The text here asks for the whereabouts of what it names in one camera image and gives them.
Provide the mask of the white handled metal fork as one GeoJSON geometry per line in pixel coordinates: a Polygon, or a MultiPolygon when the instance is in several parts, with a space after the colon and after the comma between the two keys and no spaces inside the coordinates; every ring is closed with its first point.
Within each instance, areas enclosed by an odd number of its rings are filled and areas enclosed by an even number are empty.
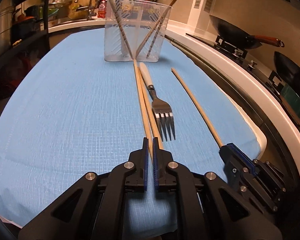
{"type": "Polygon", "coordinates": [[[146,88],[152,99],[152,112],[159,130],[161,139],[175,140],[174,118],[171,106],[164,100],[161,100],[154,88],[151,75],[145,63],[139,64],[141,76],[145,82],[146,88]]]}

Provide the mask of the white striped ceramic spoon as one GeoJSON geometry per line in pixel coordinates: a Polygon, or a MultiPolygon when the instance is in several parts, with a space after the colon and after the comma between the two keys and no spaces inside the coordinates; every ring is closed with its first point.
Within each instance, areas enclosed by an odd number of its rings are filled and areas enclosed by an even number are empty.
{"type": "MultiPolygon", "coordinates": [[[[116,9],[119,15],[121,15],[121,0],[115,0],[115,4],[116,4],[116,9]]],[[[121,38],[121,53],[122,56],[127,56],[128,55],[128,50],[127,47],[125,45],[124,39],[122,36],[120,36],[121,38]]]]}

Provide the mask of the green bowl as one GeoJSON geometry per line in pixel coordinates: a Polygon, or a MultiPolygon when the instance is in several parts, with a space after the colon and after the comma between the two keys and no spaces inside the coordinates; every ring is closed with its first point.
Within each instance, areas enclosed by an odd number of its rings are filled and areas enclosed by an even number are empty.
{"type": "Polygon", "coordinates": [[[284,85],[280,92],[280,99],[287,111],[300,125],[300,98],[289,85],[284,85]]]}

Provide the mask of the black gas stove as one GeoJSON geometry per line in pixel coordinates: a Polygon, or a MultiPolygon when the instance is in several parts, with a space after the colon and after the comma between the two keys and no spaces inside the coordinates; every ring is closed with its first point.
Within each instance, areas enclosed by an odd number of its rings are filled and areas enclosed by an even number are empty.
{"type": "Polygon", "coordinates": [[[260,69],[260,64],[254,60],[247,60],[247,51],[243,49],[239,49],[236,46],[229,44],[224,41],[220,36],[216,37],[215,41],[210,41],[206,38],[193,35],[190,33],[186,34],[187,36],[194,38],[197,41],[200,41],[211,48],[219,51],[221,54],[229,58],[234,63],[238,64],[241,68],[243,68],[246,72],[248,72],[253,78],[255,78],[263,87],[266,88],[268,92],[274,97],[276,101],[279,102],[280,106],[287,113],[288,117],[297,128],[300,133],[300,125],[294,120],[294,118],[287,111],[286,107],[283,105],[282,100],[280,99],[280,92],[284,85],[286,84],[281,77],[275,71],[271,71],[269,74],[265,74],[260,69]]]}

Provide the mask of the blue table cloth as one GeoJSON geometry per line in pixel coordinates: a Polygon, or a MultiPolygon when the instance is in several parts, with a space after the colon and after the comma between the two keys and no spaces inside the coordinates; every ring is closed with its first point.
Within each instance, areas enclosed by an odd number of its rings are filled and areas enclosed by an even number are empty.
{"type": "MultiPolygon", "coordinates": [[[[145,135],[132,62],[104,60],[104,31],[72,34],[29,72],[0,116],[0,216],[24,226],[87,172],[103,174],[145,135]]],[[[192,172],[225,178],[219,148],[182,87],[217,129],[251,159],[261,146],[216,84],[170,42],[148,63],[157,95],[174,115],[164,148],[192,172]]]]}

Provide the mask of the clear plastic utensil holder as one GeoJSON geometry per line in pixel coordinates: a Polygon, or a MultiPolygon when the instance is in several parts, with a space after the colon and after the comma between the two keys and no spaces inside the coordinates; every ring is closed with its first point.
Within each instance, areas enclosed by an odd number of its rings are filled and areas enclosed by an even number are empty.
{"type": "Polygon", "coordinates": [[[127,56],[122,56],[121,34],[109,1],[107,0],[106,23],[104,27],[104,59],[109,62],[132,61],[133,59],[145,62],[159,61],[172,7],[152,33],[138,57],[135,58],[138,46],[168,5],[144,0],[121,0],[120,16],[134,57],[131,58],[129,53],[127,56]]]}

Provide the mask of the pink dish soap bottle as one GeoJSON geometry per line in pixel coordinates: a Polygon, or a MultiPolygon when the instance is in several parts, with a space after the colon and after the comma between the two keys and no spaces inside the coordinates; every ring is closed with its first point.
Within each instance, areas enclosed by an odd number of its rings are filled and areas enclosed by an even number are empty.
{"type": "Polygon", "coordinates": [[[107,1],[100,0],[99,6],[98,6],[98,11],[97,11],[98,18],[106,18],[106,7],[107,7],[107,1]]]}

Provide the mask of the orange lidded pot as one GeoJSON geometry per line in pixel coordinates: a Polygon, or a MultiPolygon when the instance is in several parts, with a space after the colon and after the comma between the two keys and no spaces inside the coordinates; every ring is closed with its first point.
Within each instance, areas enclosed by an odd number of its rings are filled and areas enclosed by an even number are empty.
{"type": "Polygon", "coordinates": [[[30,28],[33,29],[33,26],[36,23],[37,18],[34,16],[24,16],[20,15],[17,18],[17,21],[15,22],[14,26],[17,28],[30,28]]]}

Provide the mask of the stainless steel stock pot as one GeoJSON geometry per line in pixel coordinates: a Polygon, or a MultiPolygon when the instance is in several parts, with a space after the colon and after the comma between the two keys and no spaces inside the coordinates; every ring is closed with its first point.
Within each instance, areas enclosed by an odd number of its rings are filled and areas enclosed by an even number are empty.
{"type": "Polygon", "coordinates": [[[12,14],[15,10],[13,0],[2,0],[0,3],[0,55],[11,45],[12,14]]]}

